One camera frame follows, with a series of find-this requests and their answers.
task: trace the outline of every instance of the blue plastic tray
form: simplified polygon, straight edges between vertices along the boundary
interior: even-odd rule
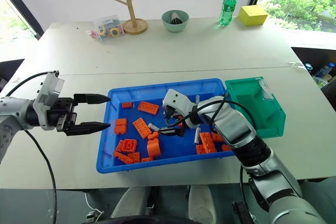
[[[126,165],[113,157],[115,147],[124,138],[136,139],[138,141],[136,151],[140,152],[141,158],[148,157],[147,139],[143,140],[141,138],[132,122],[138,118],[143,118],[146,124],[153,123],[158,127],[166,127],[162,100],[170,88],[187,95],[193,102],[195,102],[197,94],[200,96],[200,100],[203,101],[215,95],[223,95],[226,92],[222,81],[219,79],[174,82],[110,90],[108,97],[111,98],[111,102],[107,103],[104,123],[110,123],[111,126],[101,134],[96,165],[98,172],[113,173],[121,170],[174,164],[205,158],[226,157],[234,154],[232,151],[222,152],[222,144],[215,143],[218,150],[217,153],[197,155],[194,144],[195,129],[187,129],[184,137],[160,135],[159,141],[162,155],[155,157],[154,161]],[[159,105],[160,109],[157,115],[139,111],[138,106],[141,101]],[[123,102],[133,102],[133,108],[122,109],[121,104]],[[114,121],[118,118],[127,118],[128,120],[127,132],[124,135],[115,135],[114,133]],[[202,132],[210,131],[209,126],[206,124],[202,124],[201,128]]]

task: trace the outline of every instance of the wooden stand base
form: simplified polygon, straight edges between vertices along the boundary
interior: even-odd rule
[[[146,20],[137,18],[136,19],[136,24],[137,24],[136,27],[133,27],[132,21],[131,20],[127,20],[122,25],[122,27],[124,28],[124,32],[127,33],[127,34],[136,35],[136,34],[143,33],[148,28],[148,24],[147,24]]]

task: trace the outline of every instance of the yellow block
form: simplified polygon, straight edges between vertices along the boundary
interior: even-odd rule
[[[262,25],[268,14],[259,5],[242,6],[238,17],[246,26]]]

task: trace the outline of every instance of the green plastic bin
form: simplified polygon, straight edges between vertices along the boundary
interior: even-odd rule
[[[241,103],[252,114],[260,137],[277,137],[284,134],[286,114],[273,94],[267,92],[263,77],[225,81],[228,99]],[[248,114],[240,107],[233,105],[251,122]]]

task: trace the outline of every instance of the floor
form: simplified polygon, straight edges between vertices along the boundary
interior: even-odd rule
[[[246,186],[250,211],[257,217],[256,223],[268,222],[268,215],[255,202],[251,191]],[[336,177],[319,183],[304,182],[301,184],[304,198],[309,201],[328,223],[336,219]],[[238,184],[210,186],[218,223],[233,223],[231,202],[240,200]],[[104,210],[104,218],[113,212],[114,207],[126,191],[126,188],[90,190],[88,200],[92,207]],[[157,215],[186,217],[186,186],[166,186],[158,188],[155,204]],[[58,224],[77,224],[85,220],[90,211],[81,191],[57,192]],[[52,208],[51,190],[0,189],[0,223],[51,223]]]

